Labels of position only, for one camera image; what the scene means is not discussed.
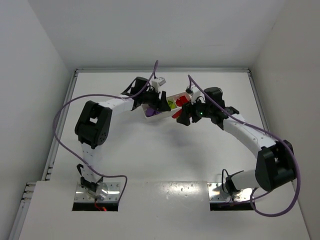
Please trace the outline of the green curved lego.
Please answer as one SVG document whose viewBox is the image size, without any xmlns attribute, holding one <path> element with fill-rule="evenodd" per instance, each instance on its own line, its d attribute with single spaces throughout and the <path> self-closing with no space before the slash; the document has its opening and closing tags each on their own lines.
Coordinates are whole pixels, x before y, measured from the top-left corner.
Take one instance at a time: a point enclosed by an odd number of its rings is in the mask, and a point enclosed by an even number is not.
<svg viewBox="0 0 320 240">
<path fill-rule="evenodd" d="M 168 103 L 168 106 L 170 107 L 171 110 L 174 110 L 177 108 L 175 101 L 168 100 L 167 103 Z"/>
</svg>

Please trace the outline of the small red lego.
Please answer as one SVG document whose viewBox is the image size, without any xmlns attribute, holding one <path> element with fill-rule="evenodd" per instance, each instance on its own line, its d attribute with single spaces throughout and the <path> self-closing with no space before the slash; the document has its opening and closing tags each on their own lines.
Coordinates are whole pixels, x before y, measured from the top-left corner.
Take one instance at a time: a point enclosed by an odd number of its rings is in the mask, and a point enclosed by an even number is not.
<svg viewBox="0 0 320 240">
<path fill-rule="evenodd" d="M 177 119 L 177 118 L 181 115 L 182 111 L 183 111 L 182 109 L 178 110 L 178 111 L 175 112 L 171 117 L 172 117 L 173 119 Z"/>
</svg>

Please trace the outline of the purple rounded lego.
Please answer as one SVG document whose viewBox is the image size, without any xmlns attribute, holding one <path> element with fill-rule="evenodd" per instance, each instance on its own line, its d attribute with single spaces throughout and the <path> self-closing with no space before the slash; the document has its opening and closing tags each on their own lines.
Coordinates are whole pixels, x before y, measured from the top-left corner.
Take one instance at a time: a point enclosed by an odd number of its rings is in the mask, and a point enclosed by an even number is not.
<svg viewBox="0 0 320 240">
<path fill-rule="evenodd" d="M 154 110 L 153 108 L 150 108 L 148 107 L 146 110 L 145 110 L 145 116 L 147 118 L 150 118 L 150 117 L 153 117 L 155 115 L 159 115 L 161 114 L 162 112 L 161 111 L 157 111 L 157 110 Z"/>
</svg>

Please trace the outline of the red curved lego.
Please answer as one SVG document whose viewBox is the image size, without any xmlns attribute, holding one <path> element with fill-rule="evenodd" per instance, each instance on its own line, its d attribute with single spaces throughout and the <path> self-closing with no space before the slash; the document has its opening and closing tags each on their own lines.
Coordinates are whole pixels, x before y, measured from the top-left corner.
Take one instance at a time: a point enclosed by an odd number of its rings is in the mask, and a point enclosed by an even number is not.
<svg viewBox="0 0 320 240">
<path fill-rule="evenodd" d="M 185 95 L 182 95 L 176 99 L 175 104 L 178 107 L 182 107 L 184 104 L 187 104 L 189 101 L 190 100 Z"/>
</svg>

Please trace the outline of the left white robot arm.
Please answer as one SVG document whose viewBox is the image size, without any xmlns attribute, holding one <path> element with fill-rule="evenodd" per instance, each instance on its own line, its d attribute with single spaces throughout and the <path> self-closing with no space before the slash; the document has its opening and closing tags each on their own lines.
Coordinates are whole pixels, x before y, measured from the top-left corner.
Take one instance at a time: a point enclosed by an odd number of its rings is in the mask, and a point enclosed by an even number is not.
<svg viewBox="0 0 320 240">
<path fill-rule="evenodd" d="M 100 146 L 108 137 L 113 117 L 133 111 L 141 105 L 148 105 L 158 112 L 171 111 L 166 92 L 160 91 L 165 83 L 163 77 L 148 80 L 138 76 L 116 98 L 103 102 L 89 100 L 85 103 L 75 126 L 84 160 L 84 164 L 77 165 L 83 187 L 95 193 L 103 181 L 103 177 L 93 171 L 93 166 L 100 159 Z"/>
</svg>

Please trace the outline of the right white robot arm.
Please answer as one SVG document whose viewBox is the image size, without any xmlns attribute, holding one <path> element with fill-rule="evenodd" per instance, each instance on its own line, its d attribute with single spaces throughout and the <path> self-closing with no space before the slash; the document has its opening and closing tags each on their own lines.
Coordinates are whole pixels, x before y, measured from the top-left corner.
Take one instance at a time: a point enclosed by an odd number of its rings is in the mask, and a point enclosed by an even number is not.
<svg viewBox="0 0 320 240">
<path fill-rule="evenodd" d="M 224 187 L 230 195 L 247 188 L 262 188 L 267 192 L 296 179 L 296 169 L 289 150 L 292 145 L 281 144 L 261 131 L 244 124 L 244 118 L 232 106 L 226 106 L 223 92 L 218 87 L 200 91 L 191 86 L 186 93 L 191 99 L 182 102 L 180 113 L 174 118 L 177 123 L 189 126 L 203 118 L 208 118 L 223 131 L 234 136 L 256 157 L 255 169 L 239 171 L 228 175 Z"/>
</svg>

